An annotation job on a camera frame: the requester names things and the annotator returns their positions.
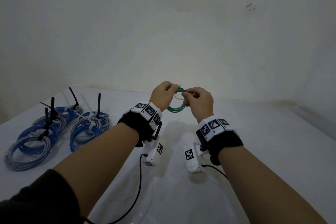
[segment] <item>wrist-mounted device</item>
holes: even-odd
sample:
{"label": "wrist-mounted device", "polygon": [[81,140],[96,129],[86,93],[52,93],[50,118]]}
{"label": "wrist-mounted device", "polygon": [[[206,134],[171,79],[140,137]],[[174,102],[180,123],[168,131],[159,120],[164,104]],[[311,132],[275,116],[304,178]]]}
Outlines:
{"label": "wrist-mounted device", "polygon": [[159,134],[162,122],[162,112],[153,103],[141,101],[133,108],[123,114],[118,123],[123,122],[136,130],[139,134],[139,141],[136,147],[142,147],[143,141],[155,140]]}
{"label": "wrist-mounted device", "polygon": [[218,154],[224,147],[243,146],[243,142],[224,119],[217,119],[214,115],[202,120],[198,125],[196,135],[201,142],[200,150],[208,150],[211,162],[219,166]]}

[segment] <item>black sleeve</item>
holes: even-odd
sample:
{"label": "black sleeve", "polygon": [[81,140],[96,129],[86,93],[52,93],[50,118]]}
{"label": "black sleeve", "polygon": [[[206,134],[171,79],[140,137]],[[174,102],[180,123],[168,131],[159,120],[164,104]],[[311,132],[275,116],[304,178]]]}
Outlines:
{"label": "black sleeve", "polygon": [[52,169],[11,199],[0,202],[0,217],[2,223],[84,222],[72,188]]}

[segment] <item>black cable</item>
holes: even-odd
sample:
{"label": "black cable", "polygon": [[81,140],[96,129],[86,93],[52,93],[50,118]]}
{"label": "black cable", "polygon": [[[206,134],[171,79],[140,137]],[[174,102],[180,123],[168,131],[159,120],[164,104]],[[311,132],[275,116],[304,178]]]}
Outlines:
{"label": "black cable", "polygon": [[[108,224],[115,224],[115,223],[117,223],[118,221],[122,220],[122,219],[123,219],[123,218],[124,218],[124,217],[125,217],[131,210],[132,210],[133,206],[134,206],[135,203],[137,202],[138,197],[139,197],[139,195],[140,195],[140,189],[141,189],[141,158],[142,158],[142,156],[147,157],[148,155],[147,155],[147,154],[141,154],[141,156],[140,156],[140,183],[139,183],[139,191],[138,191],[138,194],[137,194],[137,196],[136,196],[136,198],[135,198],[135,200],[134,200],[134,202],[133,202],[131,208],[128,209],[128,211],[127,211],[123,216],[121,216],[119,219],[115,220],[114,222],[110,222],[110,223],[108,223]],[[85,218],[85,217],[83,217],[83,220],[85,220],[85,221],[86,221],[87,223],[89,223],[89,224],[95,224],[94,222],[90,221],[89,219],[87,219],[87,218]]]}
{"label": "black cable", "polygon": [[226,178],[227,180],[229,180],[228,177],[227,177],[222,171],[220,171],[219,169],[217,169],[217,168],[215,168],[215,167],[213,167],[213,166],[210,166],[210,165],[202,165],[202,166],[203,166],[203,167],[211,167],[211,168],[217,170],[217,171],[220,172],[222,175],[224,175],[225,178]]}

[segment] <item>white table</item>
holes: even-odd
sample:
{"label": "white table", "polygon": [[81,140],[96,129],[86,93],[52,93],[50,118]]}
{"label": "white table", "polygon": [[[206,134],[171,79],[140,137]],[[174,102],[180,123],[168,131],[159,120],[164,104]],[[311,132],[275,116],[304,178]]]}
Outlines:
{"label": "white table", "polygon": [[[121,114],[150,94],[73,87],[79,104],[88,111],[80,94],[96,110],[101,93],[101,111],[110,115],[113,125]],[[55,106],[74,100],[69,90],[55,95]],[[172,106],[180,101],[173,100]],[[336,142],[291,112],[270,106],[215,100],[215,115],[225,118],[241,136],[244,145],[261,161],[298,191],[328,222],[336,222]],[[0,154],[4,156],[17,136],[44,114],[37,105],[0,126]],[[190,175],[183,156],[183,145],[198,141],[197,124],[189,108],[180,113],[164,112],[160,134],[167,145],[158,167],[142,166],[140,197],[120,223],[246,223],[246,215],[231,186],[219,173]],[[66,127],[52,154],[39,166],[22,172],[0,164],[0,200],[14,195],[44,171],[71,154]],[[123,215],[134,201],[139,181],[139,157],[135,148],[115,180],[90,214],[96,223],[111,222]]]}

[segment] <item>green wire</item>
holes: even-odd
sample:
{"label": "green wire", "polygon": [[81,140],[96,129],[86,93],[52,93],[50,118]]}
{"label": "green wire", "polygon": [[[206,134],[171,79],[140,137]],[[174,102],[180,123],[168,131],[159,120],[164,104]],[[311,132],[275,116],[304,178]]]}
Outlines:
{"label": "green wire", "polygon": [[[185,92],[185,90],[182,89],[181,87],[178,87],[176,91],[177,91],[177,92]],[[172,107],[169,106],[169,107],[167,108],[167,110],[170,111],[170,112],[180,112],[180,111],[182,111],[184,108],[185,108],[185,106],[184,106],[184,100],[183,100],[183,103],[182,103],[182,105],[181,105],[180,107],[172,108]]]}

